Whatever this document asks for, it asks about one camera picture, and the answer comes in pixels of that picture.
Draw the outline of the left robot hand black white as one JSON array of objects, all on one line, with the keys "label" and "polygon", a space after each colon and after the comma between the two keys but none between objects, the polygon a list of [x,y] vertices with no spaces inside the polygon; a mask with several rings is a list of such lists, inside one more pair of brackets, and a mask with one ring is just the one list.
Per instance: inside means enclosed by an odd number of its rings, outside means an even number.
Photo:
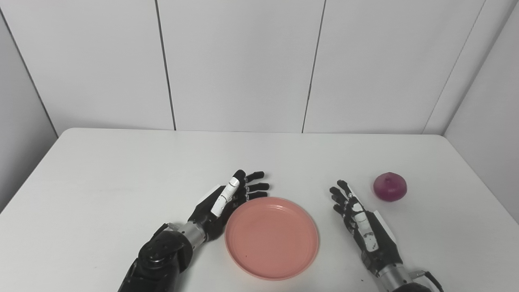
[{"label": "left robot hand black white", "polygon": [[238,207],[268,196],[268,183],[253,183],[264,177],[263,171],[246,174],[243,170],[237,170],[226,185],[218,185],[195,207],[188,221],[202,229],[204,242],[215,240],[223,234],[230,216]]}]

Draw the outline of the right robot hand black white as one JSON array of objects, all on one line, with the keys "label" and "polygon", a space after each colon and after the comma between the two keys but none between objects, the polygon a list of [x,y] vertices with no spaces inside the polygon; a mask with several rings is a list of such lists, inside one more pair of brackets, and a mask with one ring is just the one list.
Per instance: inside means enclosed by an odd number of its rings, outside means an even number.
[{"label": "right robot hand black white", "polygon": [[367,270],[377,276],[386,266],[403,264],[397,245],[374,212],[365,209],[347,182],[330,187],[333,209],[341,216],[361,251]]}]

